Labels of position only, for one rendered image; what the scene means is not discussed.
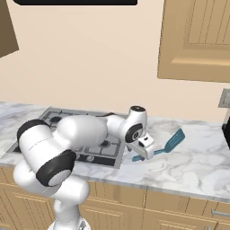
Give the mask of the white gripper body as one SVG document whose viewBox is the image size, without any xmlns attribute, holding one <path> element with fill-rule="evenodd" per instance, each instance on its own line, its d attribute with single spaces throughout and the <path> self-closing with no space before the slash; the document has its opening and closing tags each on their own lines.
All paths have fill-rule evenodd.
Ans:
<svg viewBox="0 0 230 230">
<path fill-rule="evenodd" d="M 143 156 L 146 160 L 151 159 L 154 156 L 154 146 L 143 146 L 140 143 L 134 144 L 131 147 L 137 154 Z"/>
</svg>

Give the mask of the teal slotted spatula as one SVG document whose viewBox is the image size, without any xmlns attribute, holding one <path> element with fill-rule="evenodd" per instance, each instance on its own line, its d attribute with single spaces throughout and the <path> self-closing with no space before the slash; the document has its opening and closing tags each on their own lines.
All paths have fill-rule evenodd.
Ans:
<svg viewBox="0 0 230 230">
<path fill-rule="evenodd" d="M 159 155 L 161 153 L 170 153 L 172 150 L 179 145 L 183 139 L 185 138 L 185 135 L 181 128 L 179 128 L 176 133 L 167 141 L 167 143 L 164 146 L 164 149 L 155 150 L 153 152 L 154 155 Z"/>
</svg>

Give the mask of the steel gas hob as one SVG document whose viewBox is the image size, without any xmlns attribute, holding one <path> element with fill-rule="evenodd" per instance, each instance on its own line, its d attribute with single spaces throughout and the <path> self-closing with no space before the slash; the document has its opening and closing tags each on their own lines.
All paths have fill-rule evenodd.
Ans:
<svg viewBox="0 0 230 230">
<path fill-rule="evenodd" d="M 39 118 L 28 120 L 22 126 L 28 127 L 29 124 L 44 124 L 45 126 L 49 126 L 53 136 L 61 144 L 66 146 L 68 141 L 64 137 L 56 134 L 57 124 L 65 117 L 76 115 L 103 117 L 106 115 L 106 112 L 79 111 L 49 107 L 41 114 Z M 73 152 L 81 155 L 77 162 L 119 169 L 124 149 L 124 143 L 114 136 L 108 135 L 98 146 L 82 146 L 73 149 Z M 88 155 L 94 156 L 94 160 L 91 163 L 86 161 Z"/>
</svg>

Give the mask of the tan drawer front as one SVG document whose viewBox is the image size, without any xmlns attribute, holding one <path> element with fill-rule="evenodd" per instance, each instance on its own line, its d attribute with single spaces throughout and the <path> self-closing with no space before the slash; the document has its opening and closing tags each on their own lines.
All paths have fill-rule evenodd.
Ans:
<svg viewBox="0 0 230 230">
<path fill-rule="evenodd" d="M 211 201 L 210 202 L 210 214 L 211 214 L 211 209 L 214 209 L 215 211 L 218 211 L 218 212 L 230 213 L 230 203 Z M 230 217 L 221 217 L 221 216 L 216 216 L 216 215 L 213 216 L 212 214 L 211 216 L 215 219 L 218 219 L 219 221 L 225 221 L 225 222 L 230 223 Z"/>
<path fill-rule="evenodd" d="M 145 191 L 133 187 L 116 184 L 89 181 L 90 198 L 108 201 L 115 204 L 126 205 L 134 208 L 142 208 Z"/>
<path fill-rule="evenodd" d="M 146 193 L 146 208 L 151 210 L 202 216 L 207 204 L 205 199 L 150 190 Z"/>
</svg>

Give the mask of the tan base cupboard door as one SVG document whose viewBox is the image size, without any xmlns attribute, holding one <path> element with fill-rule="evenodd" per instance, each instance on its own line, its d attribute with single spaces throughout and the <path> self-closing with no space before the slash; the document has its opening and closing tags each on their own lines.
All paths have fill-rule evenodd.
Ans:
<svg viewBox="0 0 230 230">
<path fill-rule="evenodd" d="M 217 221 L 168 212 L 146 210 L 143 230 L 214 230 Z"/>
<path fill-rule="evenodd" d="M 141 230 L 142 208 L 97 208 L 82 205 L 82 216 L 92 230 Z"/>
<path fill-rule="evenodd" d="M 13 168 L 0 166 L 0 226 L 9 230 L 47 230 L 54 222 L 54 201 L 31 194 L 13 180 Z"/>
</svg>

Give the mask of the black appliance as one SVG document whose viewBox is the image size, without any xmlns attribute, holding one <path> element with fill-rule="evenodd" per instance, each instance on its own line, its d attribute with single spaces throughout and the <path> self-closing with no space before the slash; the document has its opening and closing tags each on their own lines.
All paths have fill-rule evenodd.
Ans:
<svg viewBox="0 0 230 230">
<path fill-rule="evenodd" d="M 227 123 L 222 126 L 224 136 L 227 141 L 230 141 L 230 117 L 228 118 Z"/>
</svg>

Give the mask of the black extractor hood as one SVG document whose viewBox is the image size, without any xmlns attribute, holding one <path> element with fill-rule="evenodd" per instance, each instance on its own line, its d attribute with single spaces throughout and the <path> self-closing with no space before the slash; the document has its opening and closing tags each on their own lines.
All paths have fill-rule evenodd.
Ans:
<svg viewBox="0 0 230 230">
<path fill-rule="evenodd" d="M 18 5 L 137 5 L 138 0 L 13 0 Z"/>
</svg>

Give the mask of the grey wall socket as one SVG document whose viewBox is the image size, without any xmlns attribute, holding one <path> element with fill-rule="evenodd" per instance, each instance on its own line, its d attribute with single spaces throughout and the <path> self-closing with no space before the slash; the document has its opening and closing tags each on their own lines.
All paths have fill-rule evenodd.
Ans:
<svg viewBox="0 0 230 230">
<path fill-rule="evenodd" d="M 223 89 L 218 107 L 230 108 L 230 89 L 226 89 L 226 88 Z"/>
</svg>

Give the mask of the tan wall cupboard door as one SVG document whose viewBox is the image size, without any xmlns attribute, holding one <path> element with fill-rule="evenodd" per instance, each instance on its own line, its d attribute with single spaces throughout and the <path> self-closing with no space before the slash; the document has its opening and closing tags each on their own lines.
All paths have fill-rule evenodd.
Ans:
<svg viewBox="0 0 230 230">
<path fill-rule="evenodd" d="M 230 0 L 164 0 L 157 76 L 230 83 Z"/>
</svg>

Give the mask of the brown wall cupboard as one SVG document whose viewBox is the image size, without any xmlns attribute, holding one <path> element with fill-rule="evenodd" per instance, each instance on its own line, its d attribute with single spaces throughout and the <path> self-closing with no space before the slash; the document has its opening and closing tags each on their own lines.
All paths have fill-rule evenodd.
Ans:
<svg viewBox="0 0 230 230">
<path fill-rule="evenodd" d="M 19 49 L 6 0 L 0 0 L 0 58 Z"/>
</svg>

